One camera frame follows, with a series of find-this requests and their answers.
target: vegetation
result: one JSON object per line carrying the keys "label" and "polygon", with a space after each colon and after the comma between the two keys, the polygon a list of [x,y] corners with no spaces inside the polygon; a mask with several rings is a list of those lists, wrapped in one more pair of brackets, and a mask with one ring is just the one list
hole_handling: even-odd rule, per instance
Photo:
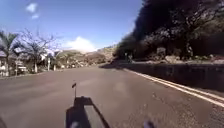
{"label": "vegetation", "polygon": [[6,58],[6,75],[9,76],[9,56],[10,55],[16,55],[19,56],[19,53],[16,52],[16,49],[21,47],[21,43],[16,41],[16,38],[18,37],[18,34],[6,34],[3,31],[0,32],[0,51],[2,51],[5,54]]}
{"label": "vegetation", "polygon": [[28,60],[28,62],[33,63],[34,73],[37,73],[37,64],[42,60],[42,56],[47,54],[46,50],[50,48],[50,43],[53,42],[55,38],[53,36],[43,37],[39,32],[33,34],[26,30],[22,32],[20,40],[23,42],[21,46],[23,57]]}
{"label": "vegetation", "polygon": [[114,55],[144,58],[159,47],[182,60],[223,54],[224,39],[215,38],[224,35],[223,11],[220,0],[143,0],[133,32],[121,40]]}

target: pole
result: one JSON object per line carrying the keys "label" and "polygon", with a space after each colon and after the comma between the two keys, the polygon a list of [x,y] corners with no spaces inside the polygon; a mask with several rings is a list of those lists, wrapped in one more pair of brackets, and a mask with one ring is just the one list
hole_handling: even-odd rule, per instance
{"label": "pole", "polygon": [[48,58],[48,61],[47,61],[47,70],[50,71],[50,63],[51,63],[51,59]]}

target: road marking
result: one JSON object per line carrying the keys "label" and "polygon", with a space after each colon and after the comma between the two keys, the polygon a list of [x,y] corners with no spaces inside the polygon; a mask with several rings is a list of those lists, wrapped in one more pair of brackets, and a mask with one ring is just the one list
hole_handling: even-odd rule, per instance
{"label": "road marking", "polygon": [[136,75],[138,75],[138,76],[142,76],[142,77],[144,77],[144,78],[146,78],[146,79],[149,79],[149,80],[152,80],[152,81],[155,81],[155,82],[164,84],[164,85],[166,85],[166,86],[169,86],[169,87],[171,87],[171,88],[174,88],[174,89],[176,89],[176,90],[179,90],[179,91],[181,91],[181,92],[187,93],[187,94],[189,94],[189,95],[195,96],[195,97],[197,97],[197,98],[200,98],[200,99],[202,99],[202,100],[208,101],[208,102],[210,102],[210,103],[212,103],[212,104],[215,104],[215,105],[217,105],[217,106],[220,106],[220,107],[224,108],[224,104],[223,104],[223,103],[218,102],[218,101],[215,101],[215,100],[210,99],[210,98],[207,98],[207,97],[205,97],[205,96],[199,95],[199,94],[197,94],[197,93],[190,92],[190,91],[186,90],[188,87],[184,87],[184,89],[183,89],[183,88],[181,88],[183,85],[179,85],[179,84],[172,85],[172,84],[171,84],[172,82],[168,82],[168,81],[164,82],[165,80],[161,81],[160,79],[158,79],[158,78],[153,78],[153,77],[151,77],[151,76],[149,76],[149,75],[145,75],[145,74],[137,73],[137,72],[134,72],[134,71],[130,71],[130,70],[128,70],[128,69],[124,69],[124,70],[127,71],[127,72],[130,72],[130,73],[136,74]]}

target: palm tree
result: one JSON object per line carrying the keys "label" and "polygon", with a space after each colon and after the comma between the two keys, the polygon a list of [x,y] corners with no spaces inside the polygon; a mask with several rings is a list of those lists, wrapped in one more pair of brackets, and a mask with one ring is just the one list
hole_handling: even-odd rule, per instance
{"label": "palm tree", "polygon": [[21,46],[20,42],[16,42],[15,39],[18,37],[18,34],[6,34],[3,31],[0,31],[0,51],[5,54],[6,59],[6,76],[9,76],[9,56],[15,53],[16,49]]}
{"label": "palm tree", "polygon": [[37,63],[41,60],[42,55],[46,54],[45,47],[40,46],[38,43],[27,43],[23,45],[23,54],[27,56],[27,59],[33,62],[34,72],[38,72]]}

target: rocky hillside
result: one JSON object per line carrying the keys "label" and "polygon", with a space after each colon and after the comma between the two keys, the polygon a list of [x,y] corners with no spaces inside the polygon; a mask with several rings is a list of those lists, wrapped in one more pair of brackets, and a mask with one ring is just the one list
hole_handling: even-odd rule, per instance
{"label": "rocky hillside", "polygon": [[117,44],[99,49],[97,52],[104,55],[107,60],[111,60],[113,58],[113,53],[117,48]]}

